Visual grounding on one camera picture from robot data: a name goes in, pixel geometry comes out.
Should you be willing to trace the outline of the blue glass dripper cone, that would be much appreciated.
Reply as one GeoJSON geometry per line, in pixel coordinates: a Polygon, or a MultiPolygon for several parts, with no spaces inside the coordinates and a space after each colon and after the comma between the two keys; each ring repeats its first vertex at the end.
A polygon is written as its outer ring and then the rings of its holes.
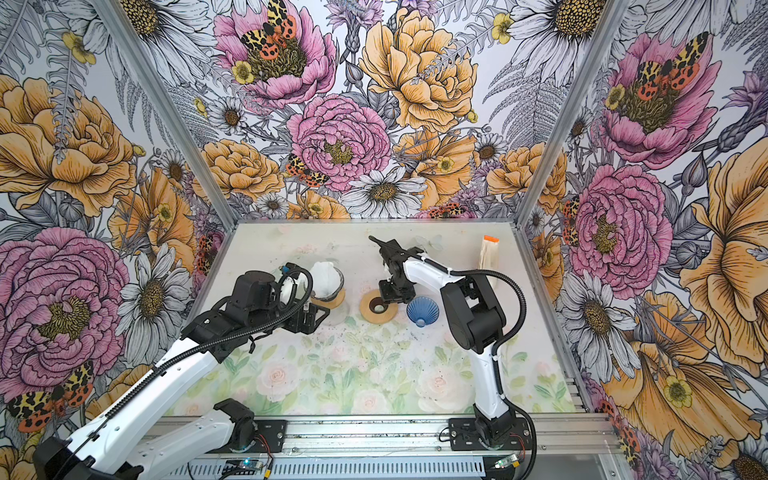
{"type": "Polygon", "coordinates": [[[418,296],[407,304],[406,315],[414,325],[424,328],[438,320],[440,308],[432,298],[418,296]]]}

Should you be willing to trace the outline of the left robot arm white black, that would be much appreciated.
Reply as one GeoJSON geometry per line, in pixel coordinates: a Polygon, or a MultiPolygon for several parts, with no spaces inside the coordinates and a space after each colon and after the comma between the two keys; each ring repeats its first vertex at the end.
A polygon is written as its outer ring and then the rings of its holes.
{"type": "Polygon", "coordinates": [[[309,270],[287,263],[281,277],[240,275],[230,295],[198,314],[168,352],[104,412],[67,439],[41,442],[33,465],[39,479],[159,479],[222,447],[246,449],[255,439],[252,412],[220,402],[201,420],[154,441],[142,438],[192,386],[245,344],[277,329],[309,335],[327,318],[310,301],[309,270]]]}

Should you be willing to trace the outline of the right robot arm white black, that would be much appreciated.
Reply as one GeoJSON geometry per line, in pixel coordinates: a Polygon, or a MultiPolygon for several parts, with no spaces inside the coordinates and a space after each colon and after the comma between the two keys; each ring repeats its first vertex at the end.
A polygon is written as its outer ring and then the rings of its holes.
{"type": "Polygon", "coordinates": [[[507,275],[488,269],[455,270],[430,258],[423,250],[403,248],[396,240],[369,238],[390,277],[379,282],[382,302],[415,306],[416,287],[440,296],[442,312],[456,343],[470,353],[475,383],[475,425],[484,445],[501,444],[515,426],[514,404],[504,393],[499,365],[500,347],[522,328],[527,315],[525,296],[507,275]],[[518,319],[505,333],[506,315],[490,280],[507,284],[518,298],[518,319]]]}

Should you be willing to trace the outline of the coffee filter pack orange top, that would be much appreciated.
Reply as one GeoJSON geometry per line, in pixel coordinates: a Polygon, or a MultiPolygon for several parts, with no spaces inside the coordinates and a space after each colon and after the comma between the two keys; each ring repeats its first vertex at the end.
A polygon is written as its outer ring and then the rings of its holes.
{"type": "Polygon", "coordinates": [[[499,260],[499,245],[498,238],[485,235],[481,243],[481,250],[479,256],[479,268],[481,270],[493,270],[498,267],[499,260]]]}

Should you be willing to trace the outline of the green circuit board left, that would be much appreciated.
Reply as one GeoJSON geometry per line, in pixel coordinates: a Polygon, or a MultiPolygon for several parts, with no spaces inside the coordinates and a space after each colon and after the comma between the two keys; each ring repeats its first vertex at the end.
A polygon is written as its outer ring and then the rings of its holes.
{"type": "Polygon", "coordinates": [[[264,473],[266,467],[267,464],[259,459],[229,460],[225,463],[222,473],[230,475],[255,475],[264,473]]]}

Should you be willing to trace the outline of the green circuit board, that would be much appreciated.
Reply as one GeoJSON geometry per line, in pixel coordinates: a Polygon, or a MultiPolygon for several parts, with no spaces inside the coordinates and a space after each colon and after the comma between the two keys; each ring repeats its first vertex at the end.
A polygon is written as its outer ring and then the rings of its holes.
{"type": "Polygon", "coordinates": [[[230,475],[255,475],[264,473],[266,467],[267,464],[259,459],[229,460],[225,463],[222,473],[230,475]]]}
{"type": "Polygon", "coordinates": [[[507,455],[494,463],[494,468],[498,470],[516,469],[520,465],[519,457],[512,453],[507,455]]]}

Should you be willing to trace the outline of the green circuit board right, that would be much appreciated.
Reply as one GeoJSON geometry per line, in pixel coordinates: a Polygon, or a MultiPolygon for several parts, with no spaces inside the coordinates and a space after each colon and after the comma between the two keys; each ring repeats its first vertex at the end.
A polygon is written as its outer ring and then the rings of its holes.
{"type": "Polygon", "coordinates": [[[512,453],[507,455],[494,463],[494,468],[498,470],[516,469],[520,465],[519,457],[512,453]]]}

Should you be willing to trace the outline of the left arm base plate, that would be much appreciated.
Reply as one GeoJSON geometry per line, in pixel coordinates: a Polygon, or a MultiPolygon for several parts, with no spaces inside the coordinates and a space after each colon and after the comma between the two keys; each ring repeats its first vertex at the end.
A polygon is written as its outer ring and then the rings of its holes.
{"type": "Polygon", "coordinates": [[[257,418],[247,423],[239,435],[243,453],[281,453],[287,437],[286,420],[257,418]]]}

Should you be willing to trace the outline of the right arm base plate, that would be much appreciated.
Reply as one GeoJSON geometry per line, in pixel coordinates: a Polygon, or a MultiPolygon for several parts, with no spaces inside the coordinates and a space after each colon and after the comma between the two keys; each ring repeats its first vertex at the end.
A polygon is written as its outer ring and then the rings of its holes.
{"type": "Polygon", "coordinates": [[[448,420],[449,443],[452,451],[517,451],[533,449],[529,422],[518,416],[510,432],[486,444],[480,437],[474,418],[456,417],[448,420]]]}

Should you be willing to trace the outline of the aluminium front rail frame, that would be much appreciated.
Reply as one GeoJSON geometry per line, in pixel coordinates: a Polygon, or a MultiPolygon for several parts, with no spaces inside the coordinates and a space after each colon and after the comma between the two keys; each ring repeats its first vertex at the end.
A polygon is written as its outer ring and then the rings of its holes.
{"type": "MultiPolygon", "coordinates": [[[[203,453],[159,479],[630,479],[618,436],[604,414],[535,414],[533,449],[452,451],[448,420],[468,415],[257,417],[286,420],[281,453],[243,453],[222,447],[203,453]],[[510,454],[516,469],[494,463],[510,454]],[[223,474],[229,460],[267,464],[255,475],[223,474]]],[[[203,417],[161,419],[142,438],[148,444],[203,417]]]]}

